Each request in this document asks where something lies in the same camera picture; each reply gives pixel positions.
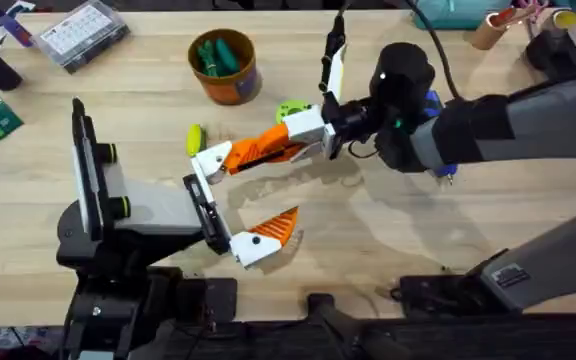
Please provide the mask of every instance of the wooden tabletop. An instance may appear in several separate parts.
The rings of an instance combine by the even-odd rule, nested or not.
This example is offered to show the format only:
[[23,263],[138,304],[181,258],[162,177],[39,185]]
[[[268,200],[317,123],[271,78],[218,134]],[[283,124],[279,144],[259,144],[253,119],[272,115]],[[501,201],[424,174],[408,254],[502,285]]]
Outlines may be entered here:
[[[133,34],[75,75],[36,50],[6,41],[2,57],[23,77],[2,96],[25,125],[0,143],[0,325],[59,324],[75,285],[55,261],[56,227],[75,200],[71,164],[71,99],[80,97],[98,139],[115,142],[127,176],[170,186],[191,172],[186,130],[199,123],[211,144],[255,136],[274,123],[283,100],[321,102],[320,57],[334,12],[125,13]],[[33,32],[62,15],[24,15]],[[346,14],[349,49],[343,97],[368,94],[379,51],[388,43],[421,46],[450,95],[430,36],[407,11]],[[200,33],[230,27],[253,40],[263,88],[236,107],[211,102],[186,61]],[[528,38],[515,26],[490,51],[441,32],[457,87],[467,98],[509,93],[537,78],[521,60]],[[371,151],[370,146],[357,151]],[[384,290],[408,274],[464,271],[505,247],[517,246],[576,214],[576,160],[461,166],[453,186],[429,175],[404,175],[378,159],[347,155],[333,162],[264,165],[213,188],[233,231],[299,205],[296,236],[276,256],[244,270],[232,256],[203,244],[162,264],[197,276],[239,280],[238,318],[303,315],[314,291],[334,294],[355,316],[398,317]],[[576,295],[536,311],[575,311]]]

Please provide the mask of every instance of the clear plastic organizer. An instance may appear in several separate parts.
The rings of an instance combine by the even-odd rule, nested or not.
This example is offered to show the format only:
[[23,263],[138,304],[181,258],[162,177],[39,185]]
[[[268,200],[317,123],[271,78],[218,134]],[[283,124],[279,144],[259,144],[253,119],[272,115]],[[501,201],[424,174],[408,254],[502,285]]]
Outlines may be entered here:
[[89,0],[58,24],[33,35],[32,41],[72,74],[128,33],[119,14],[99,0]]

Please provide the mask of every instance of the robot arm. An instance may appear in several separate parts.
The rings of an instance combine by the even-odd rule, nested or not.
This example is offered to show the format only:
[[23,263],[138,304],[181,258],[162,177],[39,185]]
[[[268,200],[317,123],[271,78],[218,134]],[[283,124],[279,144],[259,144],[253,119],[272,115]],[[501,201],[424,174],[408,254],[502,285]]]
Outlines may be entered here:
[[576,158],[576,81],[510,102],[487,95],[452,104],[410,136],[384,128],[376,137],[384,162],[404,172],[447,164]]

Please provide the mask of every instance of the gray robot arm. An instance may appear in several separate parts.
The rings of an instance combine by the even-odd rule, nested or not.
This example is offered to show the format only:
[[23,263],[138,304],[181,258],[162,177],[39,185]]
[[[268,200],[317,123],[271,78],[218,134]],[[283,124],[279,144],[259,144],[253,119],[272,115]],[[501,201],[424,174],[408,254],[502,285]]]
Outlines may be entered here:
[[[396,141],[396,151],[395,143],[386,145],[388,140]],[[491,95],[453,104],[409,137],[388,129],[376,142],[382,159],[404,172],[446,164],[576,158],[576,80],[517,99]],[[458,304],[445,307],[447,312],[521,311],[576,293],[576,217],[484,261],[461,278],[449,285],[449,292],[435,294]],[[407,281],[404,277],[400,283],[410,283]],[[409,301],[404,288],[406,309],[416,300]]]
[[410,135],[428,169],[484,161],[576,158],[576,81],[509,103],[501,95],[456,104]]

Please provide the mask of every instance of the black cable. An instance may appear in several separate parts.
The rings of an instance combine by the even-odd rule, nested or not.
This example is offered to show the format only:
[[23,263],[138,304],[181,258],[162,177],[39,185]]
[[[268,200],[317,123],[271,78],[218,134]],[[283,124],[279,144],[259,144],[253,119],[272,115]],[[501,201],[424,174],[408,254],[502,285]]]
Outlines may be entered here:
[[529,96],[531,94],[534,94],[536,92],[539,92],[541,90],[545,90],[549,87],[559,85],[559,84],[562,84],[565,82],[573,81],[573,80],[576,80],[576,74],[563,76],[563,77],[557,78],[557,79],[546,80],[540,84],[533,85],[531,87],[527,87],[525,89],[516,91],[516,92],[508,95],[508,102],[512,103],[514,101],[521,100],[522,98]]
[[350,142],[350,144],[348,144],[348,152],[350,153],[350,155],[352,155],[353,157],[356,157],[357,159],[368,159],[369,157],[375,156],[379,150],[375,150],[371,153],[365,154],[365,155],[358,155],[353,149],[352,146],[355,145],[355,143],[357,142],[357,140],[353,140]]
[[335,348],[335,351],[337,351],[337,356],[339,356],[341,360],[345,360],[347,357],[344,348],[341,344],[339,344],[339,341],[337,340],[335,333],[333,333],[333,329],[328,327],[328,324],[326,324],[326,322],[323,319],[320,320],[319,326],[321,326],[324,329],[326,335],[328,335],[328,340],[330,340],[330,343]]
[[195,351],[197,344],[199,344],[199,340],[201,340],[201,337],[203,336],[204,331],[206,331],[207,328],[208,328],[208,326],[204,326],[203,328],[201,328],[201,331],[199,332],[199,334],[197,334],[197,336],[195,336],[195,341],[193,341],[192,345],[190,345],[190,349],[188,349],[188,352],[186,353],[186,357],[184,358],[184,360],[190,360],[192,353]]
[[21,340],[21,336],[19,336],[19,333],[17,333],[17,329],[15,329],[14,326],[9,327],[8,329],[10,329],[10,331],[12,331],[13,335],[15,335],[15,337],[17,338],[17,341],[19,341],[19,345],[26,346],[26,344],[24,344],[24,341]]
[[353,0],[346,0],[344,2],[344,4],[339,8],[339,11],[337,12],[337,16],[343,16],[344,13],[346,12],[346,10],[348,10],[350,5],[352,4],[352,2],[353,2]]
[[286,323],[275,325],[275,326],[263,326],[263,327],[262,326],[253,327],[250,325],[248,325],[248,326],[250,329],[263,330],[264,331],[263,335],[265,335],[265,334],[270,334],[270,333],[275,332],[275,331],[290,329],[293,327],[304,325],[304,324],[308,323],[308,320],[310,320],[310,318],[305,317],[304,319],[301,319],[301,320],[286,322]]
[[448,83],[448,88],[450,89],[450,93],[452,94],[452,97],[455,98],[456,100],[463,100],[463,98],[461,97],[461,95],[457,91],[457,87],[455,86],[455,82],[452,80],[452,73],[450,72],[450,65],[448,64],[448,58],[446,57],[446,52],[444,51],[444,47],[441,45],[441,42],[439,41],[439,38],[437,37],[437,33],[435,32],[435,29],[432,27],[432,24],[430,24],[430,21],[428,20],[426,15],[424,15],[424,13],[421,10],[419,10],[417,5],[415,5],[412,0],[405,0],[405,1],[408,4],[408,6],[410,6],[410,9],[412,9],[412,11],[419,17],[419,20],[421,20],[421,22],[424,23],[424,26],[426,27],[426,29],[430,33],[430,37],[432,38],[432,41],[435,43],[435,47],[437,48],[437,52],[439,52],[439,58],[441,59],[441,65],[444,68],[444,76],[446,77],[446,82]]
[[72,294],[72,299],[70,299],[70,305],[68,305],[68,311],[66,312],[66,319],[64,319],[64,326],[62,328],[61,333],[61,340],[59,341],[59,348],[57,349],[57,355],[59,360],[64,360],[64,353],[65,353],[65,346],[66,346],[66,338],[68,337],[68,333],[70,332],[70,323],[72,322],[72,309],[75,303],[75,296],[79,290],[81,281],[77,282],[77,286],[75,287],[75,292]]
[[[175,330],[179,331],[180,333],[182,333],[188,337],[196,338],[199,336],[199,334],[193,334],[190,331],[186,330],[185,328],[178,326],[177,324],[175,324],[174,327],[175,327]],[[203,336],[202,340],[229,341],[229,340],[237,340],[238,338],[239,338],[238,334],[223,334],[223,335]]]

